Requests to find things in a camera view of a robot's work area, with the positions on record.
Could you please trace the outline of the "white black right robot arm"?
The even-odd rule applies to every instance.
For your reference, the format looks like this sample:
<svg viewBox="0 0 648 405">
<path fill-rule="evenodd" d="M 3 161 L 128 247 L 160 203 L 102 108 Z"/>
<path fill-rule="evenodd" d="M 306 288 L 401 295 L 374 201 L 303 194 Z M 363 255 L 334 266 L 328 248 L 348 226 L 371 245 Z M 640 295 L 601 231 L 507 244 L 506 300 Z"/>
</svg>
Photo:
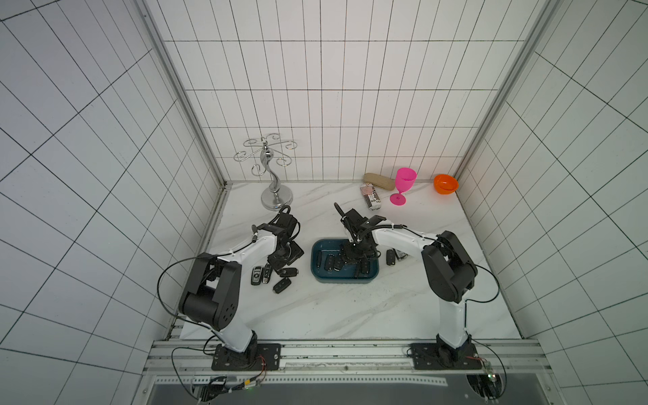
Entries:
<svg viewBox="0 0 648 405">
<path fill-rule="evenodd" d="M 334 207 L 348 235 L 341 247 L 343 262 L 376 258 L 379 246 L 420 259 L 428 284 L 441 301 L 436 342 L 448 349 L 462 349 L 470 339 L 464 326 L 463 296 L 474 287 L 478 270 L 457 236 L 450 231 L 426 236 L 379 215 L 368 219 L 354 209 L 344 212 L 338 204 Z"/>
</svg>

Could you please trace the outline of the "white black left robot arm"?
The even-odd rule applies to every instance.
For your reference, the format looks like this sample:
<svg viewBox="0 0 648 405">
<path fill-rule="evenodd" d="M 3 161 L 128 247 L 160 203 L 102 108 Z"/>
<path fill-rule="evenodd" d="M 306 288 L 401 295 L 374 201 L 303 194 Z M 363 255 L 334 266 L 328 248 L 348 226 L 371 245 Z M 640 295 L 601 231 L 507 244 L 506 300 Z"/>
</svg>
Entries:
<svg viewBox="0 0 648 405">
<path fill-rule="evenodd" d="M 304 254 L 296 242 L 300 223 L 290 210 L 284 205 L 268 223 L 253 226 L 250 241 L 192 259 L 178 310 L 188 320 L 208 327 L 235 353 L 248 351 L 256 340 L 255 332 L 236 315 L 243 276 L 260 263 L 279 273 Z"/>
</svg>

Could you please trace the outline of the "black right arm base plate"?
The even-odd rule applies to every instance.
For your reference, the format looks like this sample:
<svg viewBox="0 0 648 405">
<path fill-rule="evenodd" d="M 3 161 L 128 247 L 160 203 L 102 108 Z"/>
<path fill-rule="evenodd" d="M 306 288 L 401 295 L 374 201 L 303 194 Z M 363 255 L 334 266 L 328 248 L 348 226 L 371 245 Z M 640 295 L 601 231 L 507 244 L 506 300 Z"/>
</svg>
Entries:
<svg viewBox="0 0 648 405">
<path fill-rule="evenodd" d="M 483 363 L 476 354 L 470 341 L 459 349 L 444 343 L 423 343 L 411 344 L 407 350 L 417 371 L 480 371 Z"/>
</svg>

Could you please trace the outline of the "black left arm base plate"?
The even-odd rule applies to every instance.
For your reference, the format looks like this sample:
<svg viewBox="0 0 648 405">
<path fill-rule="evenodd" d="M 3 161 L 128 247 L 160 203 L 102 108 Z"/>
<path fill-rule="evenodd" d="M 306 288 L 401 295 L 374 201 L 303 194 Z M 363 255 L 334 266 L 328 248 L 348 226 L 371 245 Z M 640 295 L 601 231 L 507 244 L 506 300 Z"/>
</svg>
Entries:
<svg viewBox="0 0 648 405">
<path fill-rule="evenodd" d="M 216 347 L 212 371 L 277 371 L 281 360 L 280 344 L 252 344 L 238 353 L 220 344 Z"/>
</svg>

